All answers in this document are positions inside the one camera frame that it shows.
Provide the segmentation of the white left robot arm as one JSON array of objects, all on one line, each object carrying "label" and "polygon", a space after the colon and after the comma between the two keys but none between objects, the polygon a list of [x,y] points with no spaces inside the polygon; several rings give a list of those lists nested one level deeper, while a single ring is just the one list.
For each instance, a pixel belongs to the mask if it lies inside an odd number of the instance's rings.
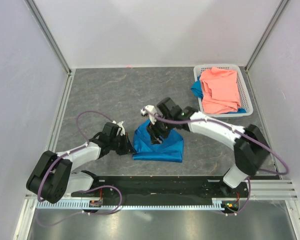
[{"label": "white left robot arm", "polygon": [[57,203],[64,195],[83,191],[96,196],[100,185],[91,173],[72,173],[76,168],[100,159],[109,152],[117,155],[134,154],[136,151],[123,127],[123,122],[107,122],[102,131],[86,143],[63,152],[45,151],[30,174],[26,188],[37,195],[40,202]]}]

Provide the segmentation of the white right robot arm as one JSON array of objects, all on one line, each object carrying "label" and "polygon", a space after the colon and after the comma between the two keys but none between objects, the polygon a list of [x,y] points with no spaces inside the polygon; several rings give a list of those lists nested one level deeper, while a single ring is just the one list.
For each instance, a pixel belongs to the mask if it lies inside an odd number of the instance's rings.
[{"label": "white right robot arm", "polygon": [[156,106],[146,105],[140,112],[149,118],[146,130],[153,145],[162,144],[173,129],[179,129],[209,137],[233,150],[234,165],[219,184],[225,197],[232,196],[241,182],[254,176],[269,155],[269,145],[256,125],[229,124],[191,106],[181,108],[170,97]]}]

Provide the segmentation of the blue satin napkin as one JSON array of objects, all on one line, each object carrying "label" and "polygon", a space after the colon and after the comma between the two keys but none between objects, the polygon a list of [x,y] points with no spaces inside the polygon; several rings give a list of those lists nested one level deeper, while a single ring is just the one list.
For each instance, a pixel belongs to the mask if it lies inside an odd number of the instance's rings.
[{"label": "blue satin napkin", "polygon": [[142,123],[134,132],[133,147],[136,151],[132,155],[135,161],[160,161],[182,163],[184,155],[184,139],[175,130],[161,144],[151,144],[151,136],[146,127],[150,120]]}]

